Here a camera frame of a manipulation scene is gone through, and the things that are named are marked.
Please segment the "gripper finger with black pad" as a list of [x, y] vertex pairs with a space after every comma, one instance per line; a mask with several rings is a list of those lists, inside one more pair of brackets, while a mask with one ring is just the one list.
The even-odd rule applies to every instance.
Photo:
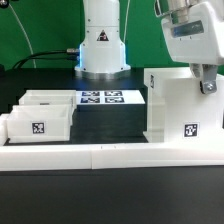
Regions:
[[217, 65], [202, 65], [202, 74], [200, 87], [203, 94], [212, 94], [217, 91], [216, 77], [218, 66]]

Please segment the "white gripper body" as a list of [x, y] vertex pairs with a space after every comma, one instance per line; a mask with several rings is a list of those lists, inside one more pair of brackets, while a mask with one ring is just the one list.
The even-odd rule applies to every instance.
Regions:
[[160, 17], [173, 61], [224, 64], [224, 0], [160, 0]]

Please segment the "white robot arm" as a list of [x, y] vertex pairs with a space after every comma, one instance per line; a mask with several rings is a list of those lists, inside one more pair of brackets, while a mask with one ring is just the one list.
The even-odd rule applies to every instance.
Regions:
[[[120, 39], [119, 0], [83, 0], [85, 38], [75, 70], [89, 78], [128, 71]], [[190, 65], [201, 91], [217, 91], [217, 69], [224, 65], [224, 0], [155, 0], [154, 12], [170, 57]]]

